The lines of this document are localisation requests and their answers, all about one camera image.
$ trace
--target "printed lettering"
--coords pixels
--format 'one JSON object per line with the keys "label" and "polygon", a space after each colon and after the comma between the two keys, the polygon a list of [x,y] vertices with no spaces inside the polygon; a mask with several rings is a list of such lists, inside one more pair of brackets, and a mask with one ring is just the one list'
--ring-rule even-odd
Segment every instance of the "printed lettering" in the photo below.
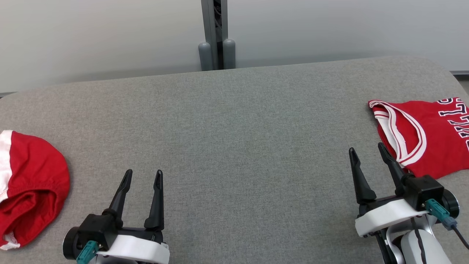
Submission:
{"label": "printed lettering", "polygon": [[469,128],[464,128],[464,127],[460,127],[460,126],[455,126],[454,129],[456,131],[468,131],[469,132]]}
{"label": "printed lettering", "polygon": [[469,116],[461,116],[459,118],[465,122],[455,122],[453,120],[448,120],[448,122],[452,125],[469,125]]}
{"label": "printed lettering", "polygon": [[448,116],[448,115],[462,115],[462,114],[467,114],[467,109],[466,105],[464,103],[457,103],[456,108],[458,110],[454,111],[438,111],[438,114],[440,116]]}
{"label": "printed lettering", "polygon": [[452,98],[448,98],[448,99],[442,99],[442,100],[438,100],[437,101],[439,104],[450,104],[453,102],[453,99]]}

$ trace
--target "red cloth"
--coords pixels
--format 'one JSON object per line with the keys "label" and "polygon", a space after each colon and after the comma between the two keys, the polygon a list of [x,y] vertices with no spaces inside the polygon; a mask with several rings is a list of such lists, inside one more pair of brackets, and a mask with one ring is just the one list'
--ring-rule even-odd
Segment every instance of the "red cloth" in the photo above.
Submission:
{"label": "red cloth", "polygon": [[70,188],[63,155],[47,141],[0,134],[0,249],[22,247],[60,213]]}
{"label": "red cloth", "polygon": [[461,99],[368,104],[381,140],[415,176],[438,179],[469,169],[469,114]]}

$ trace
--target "black cable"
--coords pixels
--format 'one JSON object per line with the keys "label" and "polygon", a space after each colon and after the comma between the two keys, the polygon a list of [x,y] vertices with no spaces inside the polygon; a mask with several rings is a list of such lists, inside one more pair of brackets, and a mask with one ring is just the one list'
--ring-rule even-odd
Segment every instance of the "black cable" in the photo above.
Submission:
{"label": "black cable", "polygon": [[466,240],[462,237],[461,232],[456,228],[455,225],[451,226],[451,228],[454,230],[454,232],[458,235],[459,239],[461,242],[464,244],[464,246],[469,249],[469,244],[466,242]]}
{"label": "black cable", "polygon": [[420,233],[418,231],[418,228],[417,228],[417,225],[415,224],[415,219],[414,217],[412,217],[410,219],[411,223],[412,223],[412,227],[414,228],[414,231],[415,231],[415,236],[417,237],[417,241],[418,241],[418,247],[420,248],[420,256],[422,257],[422,263],[423,264],[427,264],[427,258],[425,257],[425,249],[424,249],[424,244],[422,242],[422,237],[420,236]]}
{"label": "black cable", "polygon": [[215,12],[217,12],[217,14],[221,16],[221,13],[220,13],[220,12],[218,12],[218,10],[217,10],[217,8],[216,8],[216,7],[213,7],[213,9],[215,9]]}
{"label": "black cable", "polygon": [[217,25],[219,28],[221,28],[221,25],[217,22],[216,19],[215,19],[215,25]]}

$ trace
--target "white wall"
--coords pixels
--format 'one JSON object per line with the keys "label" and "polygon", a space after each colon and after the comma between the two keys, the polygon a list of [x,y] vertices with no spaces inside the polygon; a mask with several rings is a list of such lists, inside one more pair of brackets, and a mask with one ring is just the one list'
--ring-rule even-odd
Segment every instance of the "white wall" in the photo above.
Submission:
{"label": "white wall", "polygon": [[2,0],[0,93],[200,70],[197,0]]}
{"label": "white wall", "polygon": [[469,70],[467,0],[228,0],[236,67],[420,55]]}

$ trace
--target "gray fabric surface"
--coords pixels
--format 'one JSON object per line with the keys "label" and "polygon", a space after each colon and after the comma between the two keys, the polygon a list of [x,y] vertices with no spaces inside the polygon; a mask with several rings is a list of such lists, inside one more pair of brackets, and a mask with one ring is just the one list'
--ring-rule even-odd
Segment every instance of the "gray fabric surface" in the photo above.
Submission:
{"label": "gray fabric surface", "polygon": [[[370,99],[469,98],[426,59],[341,62],[195,72],[74,83],[0,100],[0,130],[46,139],[71,172],[64,209],[30,245],[2,263],[72,263],[62,239],[101,213],[124,172],[134,170],[125,226],[148,217],[157,169],[165,177],[170,263],[381,263],[374,238],[360,238],[348,160],[355,147],[379,197],[393,183],[377,149]],[[459,199],[469,238],[469,172],[440,182]],[[469,252],[441,225],[436,236],[455,264]]]}

